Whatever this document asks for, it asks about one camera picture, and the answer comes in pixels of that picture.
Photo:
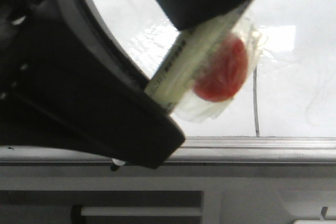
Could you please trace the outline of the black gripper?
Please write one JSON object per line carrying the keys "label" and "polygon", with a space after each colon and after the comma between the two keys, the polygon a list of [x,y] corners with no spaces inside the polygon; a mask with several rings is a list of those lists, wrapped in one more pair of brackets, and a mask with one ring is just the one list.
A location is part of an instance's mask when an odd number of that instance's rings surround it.
{"label": "black gripper", "polygon": [[65,145],[55,0],[1,0],[1,144]]}

